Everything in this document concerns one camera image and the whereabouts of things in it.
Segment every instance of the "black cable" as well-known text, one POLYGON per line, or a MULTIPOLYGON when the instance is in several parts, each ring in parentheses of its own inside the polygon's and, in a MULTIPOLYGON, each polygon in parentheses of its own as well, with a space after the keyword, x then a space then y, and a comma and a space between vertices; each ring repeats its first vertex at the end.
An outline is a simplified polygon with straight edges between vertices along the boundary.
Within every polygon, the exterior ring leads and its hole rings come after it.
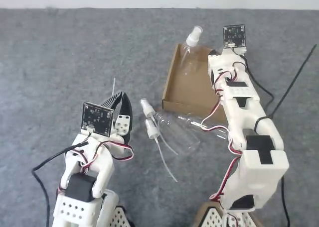
POLYGON ((31 170, 32 175, 35 177, 36 181, 40 184, 41 189, 42 189, 42 191, 44 193, 44 196, 45 196, 45 202, 46 202, 46 224, 45 224, 45 226, 46 227, 49 227, 49 225, 50 225, 50 200, 49 200, 48 192, 46 191, 46 188, 45 188, 43 182, 41 181, 41 179, 36 174, 36 171, 39 170, 41 167, 43 167, 49 161, 53 160, 55 157, 57 157, 59 155, 62 155, 63 153, 66 153, 66 152, 68 152, 70 150, 73 150, 76 147, 85 146, 87 144, 89 144, 89 143, 87 142, 87 139, 85 139, 83 142, 81 142, 79 144, 76 144, 76 145, 73 145, 73 146, 69 146, 69 147, 65 148, 64 150, 56 153, 55 155, 49 157, 48 159, 42 161, 39 165, 37 165, 36 167, 34 167, 31 170))
POLYGON ((287 211, 286 201, 285 201, 285 178, 282 176, 281 178, 281 200, 283 202, 283 207, 287 219, 287 227, 290 227, 290 217, 287 211))
POLYGON ((261 88, 266 94, 268 94, 268 95, 271 97, 271 99, 269 100, 268 103, 266 103, 265 108, 264 108, 265 112, 267 112, 267 109, 268 109, 269 105, 270 105, 270 104, 274 101, 274 99, 275 99, 274 95, 273 95, 271 92, 269 92, 266 88, 264 88, 264 86, 262 86, 262 85, 255 79, 254 75, 252 74, 252 72, 251 72, 250 69, 249 69, 248 62, 247 62, 246 57, 245 57, 244 55, 242 55, 242 54, 236 53, 235 50, 234 50, 234 48, 231 48, 231 50, 232 50, 235 54, 239 55, 243 60, 245 60, 246 71, 247 71, 247 73, 249 74, 249 76, 251 77, 251 79, 255 82, 255 84, 257 84, 257 86, 258 86, 259 88, 261 88))
POLYGON ((308 62, 309 58, 311 57, 311 55, 313 54, 315 48, 317 47, 317 44, 315 44, 313 46, 313 48, 311 49, 311 51, 309 52, 309 54, 307 55, 306 59, 304 60, 304 62, 302 63, 302 65, 300 66, 297 74, 295 75, 294 79, 292 80, 292 82, 290 83, 289 87, 287 88, 285 94, 283 95, 283 97, 280 99, 280 101, 278 102, 277 106, 274 108, 273 112, 269 115, 269 118, 272 119, 274 117, 275 112, 278 110, 278 108, 280 107, 281 103, 284 101, 284 99, 286 98, 286 96, 288 95, 290 89, 293 87, 293 85, 295 84, 295 81, 297 80, 299 74, 301 73, 301 71, 304 69, 305 64, 308 62))

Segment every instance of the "black sensor block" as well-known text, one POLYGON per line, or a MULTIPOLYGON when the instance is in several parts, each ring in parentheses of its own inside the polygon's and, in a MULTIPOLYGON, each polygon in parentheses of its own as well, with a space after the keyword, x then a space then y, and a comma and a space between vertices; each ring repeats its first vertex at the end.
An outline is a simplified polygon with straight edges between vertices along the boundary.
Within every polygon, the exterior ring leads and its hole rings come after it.
POLYGON ((111 134, 113 113, 113 109, 92 103, 84 103, 81 128, 84 130, 92 130, 96 134, 109 137, 111 134))

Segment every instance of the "spray nozzle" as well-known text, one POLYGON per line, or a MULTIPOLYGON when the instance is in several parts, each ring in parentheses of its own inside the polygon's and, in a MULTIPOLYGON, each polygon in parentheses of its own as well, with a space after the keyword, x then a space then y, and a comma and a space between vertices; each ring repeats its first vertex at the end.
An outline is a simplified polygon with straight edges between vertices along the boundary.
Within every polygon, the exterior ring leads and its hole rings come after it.
POLYGON ((191 34, 189 34, 186 43, 190 47, 195 47, 199 41, 200 35, 203 32, 203 28, 200 26, 195 26, 191 34))

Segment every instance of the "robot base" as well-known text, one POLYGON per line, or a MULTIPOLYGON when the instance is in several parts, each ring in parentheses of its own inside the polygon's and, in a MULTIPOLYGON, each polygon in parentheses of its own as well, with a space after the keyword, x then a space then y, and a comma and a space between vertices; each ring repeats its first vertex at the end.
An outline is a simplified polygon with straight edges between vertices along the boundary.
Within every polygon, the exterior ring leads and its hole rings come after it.
MULTIPOLYGON (((197 212, 192 227, 223 227, 222 216, 223 211, 219 203, 207 202, 197 212)), ((241 217, 237 218, 237 221, 238 227, 263 227, 256 217, 249 213, 242 213, 241 217)), ((229 218, 229 226, 236 226, 234 218, 229 218)))
POLYGON ((116 207, 110 223, 106 227, 133 227, 125 216, 124 209, 116 207))

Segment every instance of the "white perforated base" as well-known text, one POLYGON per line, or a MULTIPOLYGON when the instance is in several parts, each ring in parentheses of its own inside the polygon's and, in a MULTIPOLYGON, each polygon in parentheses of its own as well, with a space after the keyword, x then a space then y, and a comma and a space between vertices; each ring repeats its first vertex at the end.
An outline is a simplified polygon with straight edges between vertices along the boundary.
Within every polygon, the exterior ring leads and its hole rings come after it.
POLYGON ((131 227, 121 207, 116 207, 109 227, 131 227))
MULTIPOLYGON (((236 227, 236 221, 233 217, 229 217, 228 220, 230 227, 236 227)), ((237 221, 237 227, 257 227, 248 213, 242 213, 242 215, 237 218, 237 221)), ((209 209, 200 227, 224 227, 222 217, 215 208, 209 209)))
POLYGON ((58 195, 53 216, 74 224, 92 225, 96 223, 102 199, 91 202, 79 201, 64 195, 58 195))

